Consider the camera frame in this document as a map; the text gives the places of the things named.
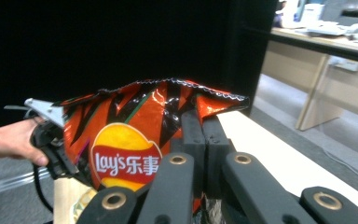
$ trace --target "dark background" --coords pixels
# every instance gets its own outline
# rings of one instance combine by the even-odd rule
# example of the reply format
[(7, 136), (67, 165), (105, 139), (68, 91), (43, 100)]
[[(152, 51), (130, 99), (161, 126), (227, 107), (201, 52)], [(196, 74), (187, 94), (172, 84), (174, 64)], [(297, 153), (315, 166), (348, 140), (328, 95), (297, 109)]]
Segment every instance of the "dark background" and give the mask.
[(5, 105), (146, 78), (253, 99), (275, 8), (270, 0), (0, 3), (0, 126), (23, 115)]

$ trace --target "wooden table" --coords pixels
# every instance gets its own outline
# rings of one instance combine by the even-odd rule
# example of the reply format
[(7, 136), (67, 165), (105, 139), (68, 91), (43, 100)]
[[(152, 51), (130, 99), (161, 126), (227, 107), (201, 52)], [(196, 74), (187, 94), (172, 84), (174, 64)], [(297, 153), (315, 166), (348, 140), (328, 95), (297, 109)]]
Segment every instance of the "wooden table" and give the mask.
[(271, 31), (262, 73), (308, 94), (297, 120), (299, 130), (338, 118), (343, 109), (358, 114), (358, 71), (331, 65), (330, 55), (358, 61), (358, 41)]
[[(238, 151), (256, 156), (283, 187), (300, 196), (305, 188), (321, 186), (339, 192), (358, 205), (358, 191), (327, 172), (281, 139), (240, 112), (218, 116), (228, 138)], [(86, 187), (72, 179), (55, 181), (54, 223), (74, 223), (71, 206)]]

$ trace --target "lay's chip bag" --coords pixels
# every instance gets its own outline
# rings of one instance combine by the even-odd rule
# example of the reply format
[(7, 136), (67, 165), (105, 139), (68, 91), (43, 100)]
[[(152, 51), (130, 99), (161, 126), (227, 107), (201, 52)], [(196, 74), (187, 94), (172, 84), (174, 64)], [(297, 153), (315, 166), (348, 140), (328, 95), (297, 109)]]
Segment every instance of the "lay's chip bag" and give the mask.
[(59, 103), (65, 151), (86, 184), (134, 191), (153, 180), (171, 139), (182, 136), (183, 113), (196, 109), (202, 123), (248, 104), (247, 97), (174, 78), (137, 81)]

